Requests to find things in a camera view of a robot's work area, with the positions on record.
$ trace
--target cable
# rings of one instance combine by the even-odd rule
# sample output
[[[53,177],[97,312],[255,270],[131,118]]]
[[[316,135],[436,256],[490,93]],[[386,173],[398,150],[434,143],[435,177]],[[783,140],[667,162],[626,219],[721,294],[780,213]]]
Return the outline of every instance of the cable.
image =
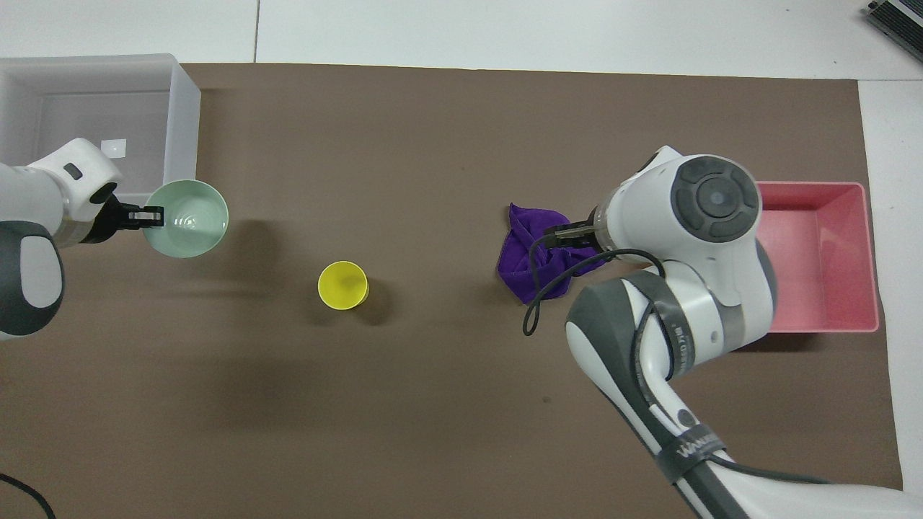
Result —
[[[26,492],[27,494],[29,494],[34,500],[36,500],[39,503],[39,506],[42,507],[42,510],[44,510],[45,515],[48,517],[48,519],[54,519],[54,511],[52,511],[51,505],[48,504],[48,501],[46,501],[45,498],[42,497],[42,495],[39,493],[38,490],[30,487],[29,485],[26,485],[25,483],[23,483],[22,481],[19,481],[18,479],[14,477],[7,476],[6,474],[2,474],[2,473],[0,473],[0,481],[9,483],[10,485],[16,487],[17,489],[20,489],[23,492]]]
[[[599,260],[610,261],[613,258],[618,257],[618,256],[627,256],[627,255],[641,256],[642,258],[650,261],[654,265],[654,267],[656,267],[657,275],[659,275],[662,278],[666,277],[666,270],[664,270],[664,264],[661,263],[661,261],[657,259],[650,252],[640,250],[637,248],[617,248],[615,250],[607,250],[605,252],[600,252],[599,254],[595,256],[584,259],[583,261],[577,263],[576,265],[558,274],[557,277],[555,277],[555,279],[548,282],[548,284],[546,284],[545,287],[539,289],[538,271],[535,269],[535,262],[533,259],[533,254],[534,254],[534,251],[538,248],[538,244],[543,243],[544,241],[548,240],[549,236],[553,237],[553,235],[542,236],[541,238],[535,240],[535,242],[532,243],[532,246],[529,247],[529,269],[532,271],[532,279],[535,282],[535,289],[538,292],[535,294],[535,297],[533,298],[532,302],[529,303],[529,307],[525,311],[525,316],[522,318],[522,333],[527,337],[535,333],[535,329],[538,328],[538,317],[539,317],[539,310],[542,305],[542,298],[545,297],[545,295],[548,292],[550,292],[553,288],[555,288],[557,284],[571,277],[574,272],[578,271],[579,269],[582,269],[583,267],[587,265],[590,265],[591,263],[596,263]],[[529,320],[533,312],[535,312],[535,317],[532,320],[532,325],[530,326]]]
[[[808,483],[811,485],[831,485],[832,482],[828,481],[822,477],[814,476],[802,476],[800,474],[787,474],[785,472],[775,472],[774,470],[764,470],[761,468],[754,468],[752,466],[741,465],[737,462],[728,461],[725,458],[712,454],[709,456],[708,461],[714,462],[724,468],[728,468],[735,472],[741,474],[746,474],[748,476],[755,477],[765,477],[767,479],[774,479],[776,481],[784,481],[786,483]]]

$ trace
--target pink bin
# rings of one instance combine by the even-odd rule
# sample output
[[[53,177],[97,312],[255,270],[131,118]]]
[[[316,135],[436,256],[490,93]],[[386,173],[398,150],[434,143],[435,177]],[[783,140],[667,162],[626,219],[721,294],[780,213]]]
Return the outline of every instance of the pink bin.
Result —
[[[841,182],[759,182],[757,237],[773,262],[770,332],[874,332],[878,298],[866,192]]]

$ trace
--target robotic arm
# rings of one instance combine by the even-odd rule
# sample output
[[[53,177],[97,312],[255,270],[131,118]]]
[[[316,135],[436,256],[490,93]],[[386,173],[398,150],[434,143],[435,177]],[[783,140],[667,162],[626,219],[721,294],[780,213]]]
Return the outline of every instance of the robotic arm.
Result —
[[[61,306],[60,247],[163,225],[163,208],[122,204],[122,175],[85,139],[25,167],[0,163],[0,340],[43,328]]]
[[[897,490],[738,465],[667,383],[769,331],[775,279],[756,239],[760,212],[739,164],[661,148],[567,236],[650,252],[663,275],[652,267],[585,288],[566,323],[571,353],[700,517],[923,517],[923,500]]]

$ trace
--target black metal grate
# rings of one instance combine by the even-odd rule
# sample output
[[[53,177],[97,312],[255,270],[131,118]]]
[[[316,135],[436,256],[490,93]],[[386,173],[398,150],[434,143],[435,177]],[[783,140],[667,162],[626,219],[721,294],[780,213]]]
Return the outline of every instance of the black metal grate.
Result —
[[[904,4],[908,9],[917,13],[917,16],[923,18],[923,0],[901,0],[901,4]]]
[[[900,9],[888,2],[879,4],[869,13],[869,21],[877,25],[885,34],[902,44],[919,59],[923,59],[923,28]]]

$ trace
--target light green bowl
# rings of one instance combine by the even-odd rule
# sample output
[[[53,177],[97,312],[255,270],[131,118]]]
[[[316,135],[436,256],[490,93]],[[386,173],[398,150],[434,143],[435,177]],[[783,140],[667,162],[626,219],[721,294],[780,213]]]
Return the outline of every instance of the light green bowl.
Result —
[[[192,258],[212,250],[228,228],[222,194],[198,180],[176,180],[158,188],[148,205],[163,207],[163,227],[144,229],[151,247],[173,258]]]

